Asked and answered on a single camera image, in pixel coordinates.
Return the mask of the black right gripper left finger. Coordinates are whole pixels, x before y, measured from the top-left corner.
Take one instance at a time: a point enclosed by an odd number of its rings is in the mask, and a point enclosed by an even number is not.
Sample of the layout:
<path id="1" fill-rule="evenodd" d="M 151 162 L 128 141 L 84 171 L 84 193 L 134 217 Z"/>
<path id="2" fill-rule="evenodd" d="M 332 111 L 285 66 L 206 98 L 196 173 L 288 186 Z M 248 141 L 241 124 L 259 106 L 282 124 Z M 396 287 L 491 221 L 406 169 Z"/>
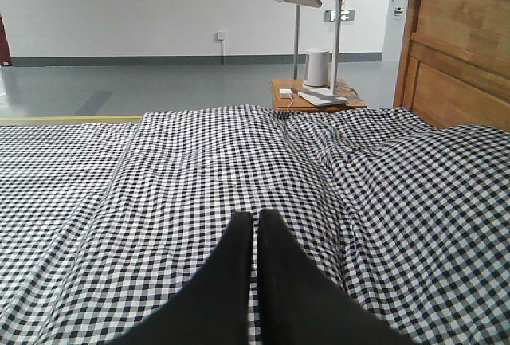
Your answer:
<path id="1" fill-rule="evenodd" d="M 253 218 L 232 215 L 206 262 L 166 304 L 113 344 L 247 344 Z"/>

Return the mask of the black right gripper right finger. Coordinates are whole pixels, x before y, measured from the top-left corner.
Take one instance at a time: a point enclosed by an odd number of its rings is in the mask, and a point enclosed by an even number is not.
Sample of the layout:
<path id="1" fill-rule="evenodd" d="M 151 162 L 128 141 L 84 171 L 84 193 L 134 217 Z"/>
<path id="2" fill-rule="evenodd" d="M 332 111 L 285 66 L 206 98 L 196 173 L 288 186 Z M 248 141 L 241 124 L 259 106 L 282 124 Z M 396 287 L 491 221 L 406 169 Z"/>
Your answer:
<path id="1" fill-rule="evenodd" d="M 265 344 L 410 344 L 354 303 L 300 247 L 276 210 L 259 213 L 257 289 Z"/>

